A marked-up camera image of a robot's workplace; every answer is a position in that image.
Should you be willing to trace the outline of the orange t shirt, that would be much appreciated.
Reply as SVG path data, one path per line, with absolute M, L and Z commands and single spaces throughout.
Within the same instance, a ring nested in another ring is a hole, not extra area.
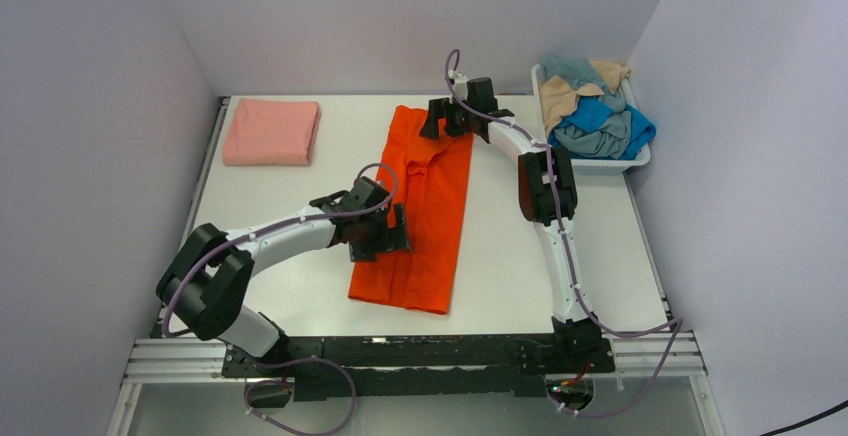
M 451 306 L 465 215 L 473 137 L 429 140 L 424 109 L 398 106 L 381 162 L 398 177 L 411 249 L 354 265 L 348 297 L 446 315 Z

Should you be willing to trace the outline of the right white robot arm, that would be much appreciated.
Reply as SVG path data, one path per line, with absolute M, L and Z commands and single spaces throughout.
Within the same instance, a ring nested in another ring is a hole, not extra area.
M 500 108 L 489 78 L 469 79 L 449 69 L 445 81 L 449 95 L 429 101 L 420 136 L 474 134 L 515 162 L 519 207 L 539 238 L 551 284 L 551 357 L 560 369 L 574 371 L 602 347 L 603 337 L 577 261 L 578 195 L 570 155 L 533 136 L 512 111 Z

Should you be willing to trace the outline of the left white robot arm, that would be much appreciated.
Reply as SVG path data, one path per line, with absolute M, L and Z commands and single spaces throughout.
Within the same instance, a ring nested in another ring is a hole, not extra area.
M 272 376 L 291 358 L 290 339 L 245 305 L 249 283 L 290 258 L 339 244 L 348 247 L 354 262 L 411 250 L 404 205 L 377 181 L 360 176 L 351 189 L 314 199 L 262 227 L 224 231 L 212 223 L 200 225 L 180 247 L 155 294 L 188 332 L 241 350 L 258 373 Z

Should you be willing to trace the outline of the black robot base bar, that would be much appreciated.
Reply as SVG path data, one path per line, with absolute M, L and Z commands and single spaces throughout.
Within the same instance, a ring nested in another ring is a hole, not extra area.
M 510 393 L 541 397 L 544 380 L 586 378 L 615 370 L 608 339 L 584 347 L 552 334 L 387 337 L 292 337 L 291 369 L 258 367 L 239 350 L 226 351 L 222 375 L 253 380 L 286 377 L 297 402 L 356 393 L 413 396 Z

